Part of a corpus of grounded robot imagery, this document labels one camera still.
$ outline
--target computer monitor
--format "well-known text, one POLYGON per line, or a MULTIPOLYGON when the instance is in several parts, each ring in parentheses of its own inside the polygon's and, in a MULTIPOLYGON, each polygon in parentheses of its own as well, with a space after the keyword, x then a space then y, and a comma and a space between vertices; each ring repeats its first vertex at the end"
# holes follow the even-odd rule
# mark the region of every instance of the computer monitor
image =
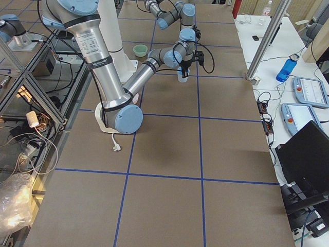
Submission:
MULTIPOLYGON (((329 191, 329 137, 313 121, 276 153, 287 182, 295 181, 307 198, 329 191)), ((329 201, 314 208, 329 225, 329 201)))

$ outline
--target plastic bag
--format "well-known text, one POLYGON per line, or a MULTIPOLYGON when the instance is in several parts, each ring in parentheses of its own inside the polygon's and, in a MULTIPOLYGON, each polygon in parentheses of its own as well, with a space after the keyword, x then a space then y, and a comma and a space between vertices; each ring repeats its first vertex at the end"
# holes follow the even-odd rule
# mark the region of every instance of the plastic bag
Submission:
POLYGON ((0 237, 31 224, 31 197, 30 174, 17 173, 0 184, 0 237))

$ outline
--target blue cable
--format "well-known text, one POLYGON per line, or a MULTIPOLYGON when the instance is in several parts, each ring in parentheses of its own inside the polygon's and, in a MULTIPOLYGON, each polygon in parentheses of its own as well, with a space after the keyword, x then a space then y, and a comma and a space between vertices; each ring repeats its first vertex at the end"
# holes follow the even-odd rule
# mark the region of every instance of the blue cable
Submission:
POLYGON ((309 216, 315 212, 315 209, 313 209, 311 212, 308 213, 308 215, 306 216, 305 222, 304 222, 304 226, 303 226, 303 232, 302 232, 302 241, 301 241, 301 247, 303 247, 303 240, 304 240, 304 233, 305 233, 305 228, 306 228, 306 224, 307 224, 307 220, 309 218, 309 216))

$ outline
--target bottle cap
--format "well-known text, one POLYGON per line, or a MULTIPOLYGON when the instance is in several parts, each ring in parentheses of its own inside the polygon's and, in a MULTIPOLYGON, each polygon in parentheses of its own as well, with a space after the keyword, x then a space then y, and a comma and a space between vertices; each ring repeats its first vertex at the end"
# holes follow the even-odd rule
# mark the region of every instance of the bottle cap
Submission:
POLYGON ((298 60, 299 60, 299 55, 297 55, 297 54, 292 54, 292 55, 290 56, 290 58, 291 58, 292 60, 294 60, 294 61, 298 61, 298 60))

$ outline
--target clear plastic bottle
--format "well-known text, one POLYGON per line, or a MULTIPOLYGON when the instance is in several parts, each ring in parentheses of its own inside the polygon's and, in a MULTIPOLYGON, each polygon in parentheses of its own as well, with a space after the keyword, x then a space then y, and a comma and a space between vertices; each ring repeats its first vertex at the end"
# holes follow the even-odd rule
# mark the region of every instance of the clear plastic bottle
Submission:
POLYGON ((299 55, 292 54, 290 58, 285 62, 282 69, 277 75, 277 81, 284 82, 288 79, 291 72, 295 68, 297 61, 299 60, 299 55))
POLYGON ((264 25, 266 23, 266 16, 269 16, 269 13, 271 12, 272 8, 272 1, 269 0, 267 5, 265 5, 262 13, 262 17, 259 18, 259 25, 264 25))

